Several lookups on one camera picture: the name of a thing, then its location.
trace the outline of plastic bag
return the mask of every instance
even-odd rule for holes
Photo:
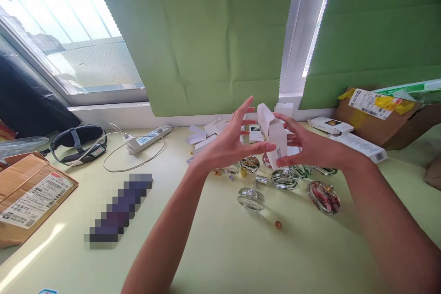
[[[46,137],[30,137],[15,140],[0,141],[0,159],[33,152],[38,146],[44,145],[49,141]]]

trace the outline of green window blind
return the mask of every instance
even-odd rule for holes
[[[105,0],[156,116],[278,100],[290,0]]]
[[[330,108],[347,86],[441,77],[441,0],[328,0],[301,109]]]

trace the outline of windowsill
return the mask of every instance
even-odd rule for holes
[[[306,121],[315,116],[330,117],[334,109],[309,109],[298,110],[303,92],[280,93],[279,102],[292,103],[294,105],[293,118],[297,121]],[[115,123],[122,129],[152,128],[164,125],[173,126],[202,126],[217,119],[229,119],[231,114],[221,115],[196,115],[156,117],[152,112],[150,102],[114,103],[95,106],[70,107],[84,124],[96,124],[104,129],[110,129],[109,122]]]

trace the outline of window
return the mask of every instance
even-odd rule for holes
[[[71,105],[147,100],[104,0],[0,0],[0,33]]]
[[[327,0],[291,0],[283,49],[281,92],[303,92]]]

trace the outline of shipping label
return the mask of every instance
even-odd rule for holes
[[[73,183],[51,172],[0,214],[0,221],[29,229]]]
[[[391,110],[386,110],[375,105],[375,100],[381,97],[381,94],[369,92],[366,90],[356,89],[352,98],[349,100],[351,107],[357,108],[369,115],[377,117],[379,119],[387,119],[392,113]],[[394,98],[393,103],[399,104],[402,99]]]

